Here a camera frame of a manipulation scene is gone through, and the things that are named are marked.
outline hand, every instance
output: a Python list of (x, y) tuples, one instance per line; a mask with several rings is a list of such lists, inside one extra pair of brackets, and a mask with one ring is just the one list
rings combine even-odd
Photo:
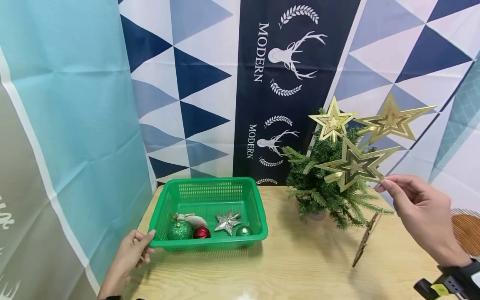
[(377, 192), (392, 196), (407, 231), (440, 266), (471, 264), (453, 234), (450, 197), (416, 176), (392, 175), (380, 184)]
[(155, 235), (155, 230), (147, 235), (132, 230), (120, 243), (120, 247), (108, 269), (105, 281), (102, 284), (98, 299), (105, 299), (109, 296), (120, 296), (123, 289), (130, 281), (130, 273), (134, 268), (142, 265), (142, 262), (149, 263), (149, 253), (154, 249), (148, 247)]

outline wrist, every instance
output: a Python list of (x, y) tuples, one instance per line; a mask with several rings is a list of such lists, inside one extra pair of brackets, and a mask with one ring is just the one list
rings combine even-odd
[(438, 247), (431, 252), (430, 256), (440, 267), (466, 267), (472, 263), (470, 256), (455, 241), (445, 247)]
[(113, 278), (107, 274), (105, 281), (98, 293), (98, 299), (103, 300), (111, 296), (122, 295), (123, 289), (127, 283), (127, 279)]

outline small green ornament ball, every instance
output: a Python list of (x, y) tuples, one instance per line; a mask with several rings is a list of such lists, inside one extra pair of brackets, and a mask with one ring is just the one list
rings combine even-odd
[(248, 226), (240, 226), (235, 233), (237, 237), (245, 237), (248, 235), (253, 235), (253, 230)]
[(169, 240), (189, 240), (193, 236), (193, 227), (187, 221), (173, 223), (168, 230), (167, 238)]

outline fingernail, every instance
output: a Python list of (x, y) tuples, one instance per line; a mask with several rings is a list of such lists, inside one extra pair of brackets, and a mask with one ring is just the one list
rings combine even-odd
[(390, 180), (382, 180), (380, 183), (383, 185), (384, 188), (388, 189), (392, 187), (392, 182)]

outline wooden table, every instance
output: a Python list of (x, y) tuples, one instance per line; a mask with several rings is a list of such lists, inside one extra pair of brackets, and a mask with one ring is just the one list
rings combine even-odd
[[(157, 250), (152, 262), (132, 275), (125, 299), (421, 300), (413, 284), (439, 275), (435, 262), (397, 216), (381, 218), (353, 269), (364, 229), (342, 231), (330, 218), (311, 228), (301, 222), (294, 198), (287, 199), (286, 187), (259, 188), (269, 228), (266, 240), (228, 252)], [(142, 232), (148, 230), (161, 189), (139, 225)], [(381, 199), (378, 204), (388, 207)]]

